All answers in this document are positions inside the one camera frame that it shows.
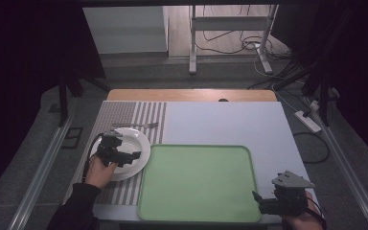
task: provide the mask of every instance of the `human hand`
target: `human hand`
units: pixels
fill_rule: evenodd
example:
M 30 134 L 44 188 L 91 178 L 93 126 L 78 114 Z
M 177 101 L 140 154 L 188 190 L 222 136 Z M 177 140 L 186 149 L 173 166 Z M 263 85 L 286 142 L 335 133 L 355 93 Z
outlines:
M 312 194 L 306 191 L 306 197 L 308 198 L 309 209 L 313 210 L 319 215 L 318 210 L 315 208 L 312 199 Z M 292 216 L 280 216 L 285 219 L 294 230 L 323 230 L 321 223 L 312 215 L 304 212 L 298 217 Z
M 111 163 L 107 167 L 97 155 L 94 155 L 89 161 L 89 169 L 86 173 L 85 184 L 94 185 L 103 189 L 107 183 L 109 183 L 117 166 L 117 163 Z

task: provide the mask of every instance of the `green tray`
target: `green tray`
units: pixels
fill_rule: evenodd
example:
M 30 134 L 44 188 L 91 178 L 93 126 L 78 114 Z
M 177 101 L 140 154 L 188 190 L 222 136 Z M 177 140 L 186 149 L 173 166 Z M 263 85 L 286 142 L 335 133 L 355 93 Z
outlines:
M 144 220 L 256 222 L 250 152 L 242 146 L 153 145 L 138 214 Z

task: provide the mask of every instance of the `gray striped mat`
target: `gray striped mat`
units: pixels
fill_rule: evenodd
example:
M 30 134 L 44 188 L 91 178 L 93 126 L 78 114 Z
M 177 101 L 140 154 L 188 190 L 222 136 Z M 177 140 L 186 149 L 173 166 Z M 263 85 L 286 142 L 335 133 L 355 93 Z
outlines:
M 161 144 L 165 113 L 166 103 L 103 102 L 88 143 L 90 144 L 98 133 L 109 130 L 113 123 L 158 122 L 159 126 L 152 129 L 138 126 L 133 126 L 133 128 L 142 131 L 148 137 L 151 145 Z M 95 202 L 97 204 L 137 205 L 141 181 L 142 172 L 126 180 L 111 181 L 98 195 Z

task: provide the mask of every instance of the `wooden table edge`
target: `wooden table edge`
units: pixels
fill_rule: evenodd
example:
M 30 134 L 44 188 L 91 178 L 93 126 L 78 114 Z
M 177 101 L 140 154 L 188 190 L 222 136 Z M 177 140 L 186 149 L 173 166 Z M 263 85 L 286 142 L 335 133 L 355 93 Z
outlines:
M 145 102 L 277 102 L 271 90 L 246 89 L 113 89 L 107 101 Z

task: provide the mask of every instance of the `cable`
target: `cable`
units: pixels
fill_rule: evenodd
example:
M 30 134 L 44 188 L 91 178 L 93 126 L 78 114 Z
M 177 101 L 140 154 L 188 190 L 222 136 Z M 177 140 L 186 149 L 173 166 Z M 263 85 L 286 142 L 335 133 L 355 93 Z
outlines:
M 294 95 L 294 94 L 292 94 L 292 93 L 288 92 L 288 91 L 287 91 L 287 90 L 285 90 L 285 89 L 283 89 L 283 91 L 285 91 L 285 92 L 286 92 L 286 93 L 288 93 L 289 95 L 293 96 L 294 98 L 298 99 L 298 101 L 300 101 L 300 103 L 301 103 L 301 104 L 303 104 L 307 109 L 309 109 L 309 110 L 311 111 L 311 108 L 310 108 L 308 105 L 306 105 L 306 104 L 304 103 L 304 101 L 303 101 L 302 99 L 300 99 L 297 95 Z
M 257 66 L 256 66 L 256 59 L 257 59 L 258 57 L 259 57 L 259 56 L 256 56 L 256 57 L 255 57 L 255 59 L 253 60 L 253 65 L 255 66 L 255 70 L 256 70 L 256 72 L 258 72 L 258 74 L 260 74 L 260 75 L 262 75 L 262 76 L 265 76 L 265 77 L 269 77 L 269 78 L 273 78 L 273 79 L 281 79 L 281 80 L 282 80 L 282 78 L 280 78 L 280 77 L 272 76 L 272 75 L 267 75 L 267 74 L 261 73 L 261 72 L 258 70 Z
M 310 135 L 310 136 L 314 136 L 314 137 L 318 138 L 318 140 L 320 140 L 322 143 L 324 143 L 325 147 L 327 148 L 327 153 L 324 156 L 324 158 L 322 158 L 320 160 L 317 160 L 317 161 L 304 161 L 303 160 L 303 163 L 304 164 L 320 164 L 320 163 L 323 163 L 326 160 L 328 160 L 328 158 L 330 158 L 331 150 L 330 150 L 330 147 L 328 146 L 327 142 L 324 139 L 322 139 L 318 135 L 316 135 L 314 133 L 311 133 L 311 132 L 297 132 L 297 133 L 292 134 L 293 137 L 296 137 L 298 135 Z
M 322 210 L 319 207 L 319 205 L 315 201 L 313 201 L 313 199 L 307 197 L 306 195 L 299 196 L 299 197 L 302 197 L 302 198 L 305 198 L 307 200 L 310 200 L 316 206 L 316 208 L 318 209 L 318 211 L 319 211 L 320 214 L 316 213 L 315 211 L 313 211 L 309 207 L 307 207 L 306 210 L 304 210 L 304 212 L 306 212 L 307 214 L 310 214 L 315 219 L 317 219 L 319 221 L 319 223 L 321 223 L 322 229 L 323 230 L 327 230 L 327 221 L 324 219 L 324 216 L 322 215 Z
M 242 14 L 242 7 L 243 5 L 241 5 L 241 11 L 239 11 L 238 16 Z
M 243 32 L 241 32 L 241 36 L 239 37 L 239 40 L 242 43 L 248 43 L 249 41 L 246 41 L 246 39 L 248 39 L 248 38 L 252 38 L 252 37 L 253 38 L 262 38 L 261 36 L 254 36 L 254 35 L 252 35 L 252 36 L 248 36 L 248 37 L 242 39 L 242 35 L 243 35 Z M 267 56 L 269 58 L 271 58 L 273 60 L 293 58 L 293 54 L 289 54 L 289 53 L 286 53 L 286 54 L 275 54 L 275 53 L 273 53 L 273 43 L 271 42 L 270 39 L 267 39 L 266 41 L 270 44 L 270 52 L 269 51 L 266 51 Z M 252 41 L 252 43 L 258 43 L 258 44 L 260 44 L 259 41 Z
M 248 16 L 248 15 L 249 15 L 249 10 L 250 10 L 250 5 L 249 5 L 249 7 L 247 8 L 246 16 Z M 239 37 L 239 40 L 241 40 L 242 35 L 243 35 L 243 31 L 241 31 L 241 36 Z
M 83 173 L 82 173 L 82 179 L 81 179 L 81 182 L 84 183 L 85 181 L 85 177 L 86 177 L 86 174 L 88 173 L 88 168 L 89 168 L 89 162 L 91 161 L 91 158 L 95 155 L 95 154 L 92 154 L 91 155 L 91 151 L 92 149 L 94 148 L 94 145 L 95 143 L 97 142 L 97 140 L 101 137 L 103 137 L 104 134 L 103 133 L 99 133 L 95 138 L 94 140 L 92 141 L 91 143 L 91 146 L 89 147 L 89 151 L 88 151 L 88 154 L 86 156 L 86 160 L 85 160 L 85 165 L 83 167 Z
M 305 97 L 306 98 L 306 100 L 307 100 L 307 102 L 309 102 L 310 104 L 313 102 L 313 101 L 318 101 L 319 102 L 319 98 L 315 98 L 313 101 L 310 101 L 310 99 L 308 99 L 308 97 Z M 329 111 L 331 111 L 331 114 L 327 114 L 327 116 L 331 116 L 330 117 L 330 119 L 328 119 L 329 121 L 328 121 L 328 123 L 329 123 L 329 125 L 331 126 L 331 124 L 332 124 L 332 122 L 333 122 L 333 120 L 334 120 L 334 110 L 335 110 L 335 104 L 333 103 L 333 102 L 328 102 L 329 103 L 329 106 L 328 107 L 330 107 L 331 109 L 329 109 Z
M 212 40 L 217 39 L 217 38 L 220 38 L 220 37 L 222 37 L 222 36 L 224 36 L 224 35 L 231 34 L 232 32 L 234 32 L 234 31 L 226 32 L 226 33 L 224 33 L 224 34 L 220 34 L 220 35 L 214 36 L 213 38 L 207 38 L 207 37 L 205 36 L 205 31 L 202 31 L 202 34 L 204 35 L 205 40 L 207 40 L 207 41 L 212 41 Z
M 253 87 L 254 87 L 254 86 L 256 86 L 256 85 L 264 84 L 264 83 L 267 83 L 267 82 L 269 82 L 269 81 L 272 81 L 272 80 L 265 80 L 265 81 L 262 81 L 262 82 L 254 83 L 254 84 L 250 85 L 249 87 L 247 87 L 246 89 L 251 89 L 251 88 L 253 88 Z
M 197 44 L 195 44 L 195 46 L 200 49 L 200 50 L 205 50 L 205 51 L 214 51 L 214 52 L 217 52 L 217 53 L 220 53 L 220 54 L 225 54 L 225 55 L 233 55 L 233 54 L 236 54 L 242 50 L 244 50 L 245 48 L 241 48 L 240 50 L 238 51 L 234 51 L 234 52 L 223 52 L 223 51 L 219 51 L 219 50 L 214 50 L 214 49 L 207 49 L 207 48 L 201 48 L 199 47 Z
M 276 75 L 278 80 L 283 80 L 287 75 L 291 74 L 292 72 L 294 72 L 297 68 L 299 67 L 299 63 L 297 61 L 296 58 L 293 58 L 288 64 L 287 66 L 279 73 Z M 273 80 L 266 89 L 270 89 L 272 87 L 272 84 L 274 83 L 275 80 Z
M 298 112 L 297 109 L 295 109 L 291 104 L 289 104 L 282 96 L 280 96 L 275 90 L 274 90 L 274 84 L 271 85 L 271 90 L 279 97 L 286 105 L 288 105 L 290 108 L 292 108 L 294 111 Z

